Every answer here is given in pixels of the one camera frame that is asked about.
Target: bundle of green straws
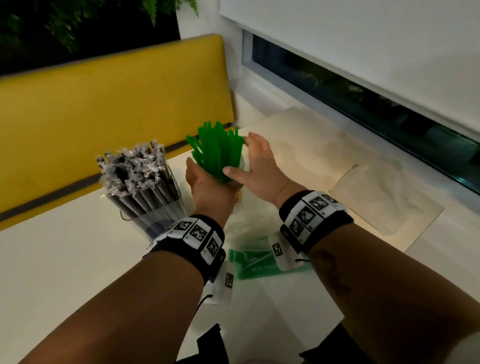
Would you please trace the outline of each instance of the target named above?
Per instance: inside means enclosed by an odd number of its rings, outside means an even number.
[[[240,165],[243,137],[239,136],[238,130],[227,132],[219,121],[213,128],[211,122],[205,122],[198,128],[198,138],[189,135],[186,138],[197,164],[222,182],[231,181],[222,169]]]

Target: black wristband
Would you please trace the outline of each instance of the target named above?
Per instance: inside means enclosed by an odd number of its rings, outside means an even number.
[[[346,210],[324,192],[301,191],[280,208],[285,222],[280,231],[297,253],[307,254],[325,236],[354,222]]]
[[[225,234],[215,220],[193,215],[177,221],[160,234],[147,254],[168,251],[181,256],[199,270],[206,284],[215,279],[225,260],[224,240]]]

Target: yellow bench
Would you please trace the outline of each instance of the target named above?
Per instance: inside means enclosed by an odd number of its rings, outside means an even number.
[[[222,37],[5,77],[0,120],[2,230],[99,188],[98,154],[233,122]]]

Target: roller shade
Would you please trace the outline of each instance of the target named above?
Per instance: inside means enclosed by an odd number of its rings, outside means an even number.
[[[220,4],[222,16],[246,29],[350,75],[353,81],[363,80],[417,105],[431,113],[427,116],[438,116],[438,122],[480,134],[480,2],[221,0]]]

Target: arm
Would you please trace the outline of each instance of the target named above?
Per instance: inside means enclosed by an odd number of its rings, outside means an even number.
[[[245,140],[251,172],[227,167],[226,175],[278,209],[306,190],[281,172],[265,139],[250,133]],[[308,257],[356,341],[378,363],[440,363],[480,330],[480,303],[355,224],[327,235]]]
[[[191,159],[187,182],[196,210],[223,228],[237,185],[221,185]],[[189,261],[154,252],[67,318],[21,364],[173,363],[204,280]]]

